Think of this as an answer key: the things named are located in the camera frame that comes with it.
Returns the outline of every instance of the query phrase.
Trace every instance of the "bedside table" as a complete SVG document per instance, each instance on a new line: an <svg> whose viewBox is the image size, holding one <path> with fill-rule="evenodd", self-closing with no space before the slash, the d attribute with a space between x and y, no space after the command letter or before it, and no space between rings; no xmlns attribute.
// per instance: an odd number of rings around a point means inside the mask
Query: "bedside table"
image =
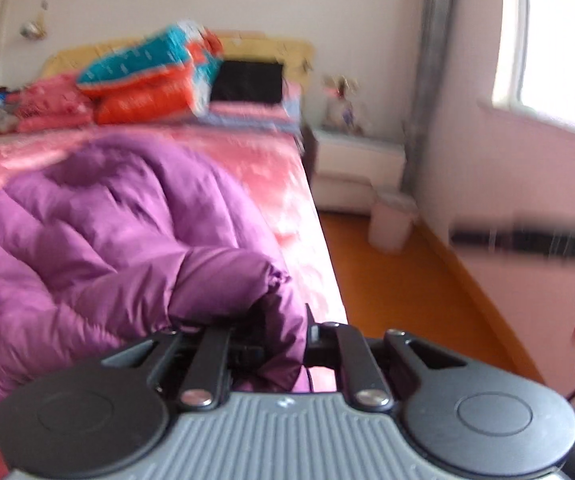
<svg viewBox="0 0 575 480"><path fill-rule="evenodd" d="M369 214L375 187L398 189L405 150L387 139L312 130L316 157L312 196L321 211Z"/></svg>

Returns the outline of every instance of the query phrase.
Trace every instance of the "baseboard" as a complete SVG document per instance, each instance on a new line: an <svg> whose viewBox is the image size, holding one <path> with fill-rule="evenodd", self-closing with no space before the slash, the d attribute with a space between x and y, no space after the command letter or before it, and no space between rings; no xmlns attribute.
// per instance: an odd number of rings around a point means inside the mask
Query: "baseboard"
<svg viewBox="0 0 575 480"><path fill-rule="evenodd" d="M472 278L472 275L465 269L461 260L436 236L429 226L420 221L416 226L417 231L425 238L432 250L441 258L443 263L452 272L456 280L460 283L463 290L472 298L474 304L485 321L490 325L501 344L505 347L507 354L517 368L517 372L523 377L545 384L545 380L538 371L535 362L525 350L523 344L519 341L516 333L507 324L499 310L487 297L480 285Z"/></svg>

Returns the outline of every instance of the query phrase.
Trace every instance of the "black square object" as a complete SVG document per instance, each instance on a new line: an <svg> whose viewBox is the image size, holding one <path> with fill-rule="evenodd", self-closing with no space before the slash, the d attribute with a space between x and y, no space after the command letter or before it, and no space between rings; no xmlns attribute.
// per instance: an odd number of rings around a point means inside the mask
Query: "black square object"
<svg viewBox="0 0 575 480"><path fill-rule="evenodd" d="M226 60L216 76L210 100L279 104L283 100L283 64Z"/></svg>

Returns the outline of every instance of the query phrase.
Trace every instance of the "orange floor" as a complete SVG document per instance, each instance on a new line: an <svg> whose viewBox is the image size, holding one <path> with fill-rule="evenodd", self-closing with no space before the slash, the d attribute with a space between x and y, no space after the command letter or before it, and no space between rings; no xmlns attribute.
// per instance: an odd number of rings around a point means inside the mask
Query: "orange floor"
<svg viewBox="0 0 575 480"><path fill-rule="evenodd" d="M371 337L398 328L515 372L507 352L425 239L414 232L400 255L367 242L369 219L321 214L349 322Z"/></svg>

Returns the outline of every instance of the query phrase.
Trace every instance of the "yellow headboard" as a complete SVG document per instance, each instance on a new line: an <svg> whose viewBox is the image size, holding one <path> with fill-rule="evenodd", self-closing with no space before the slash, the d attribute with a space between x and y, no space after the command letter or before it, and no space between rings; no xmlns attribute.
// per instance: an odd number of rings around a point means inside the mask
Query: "yellow headboard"
<svg viewBox="0 0 575 480"><path fill-rule="evenodd" d="M285 79L300 84L303 92L307 90L314 63L314 46L308 41L269 38L261 32L224 30L216 31L216 35L222 42L225 59L278 61L285 67ZM142 38L124 38L61 50L45 62L41 77L83 69L99 57L141 40Z"/></svg>

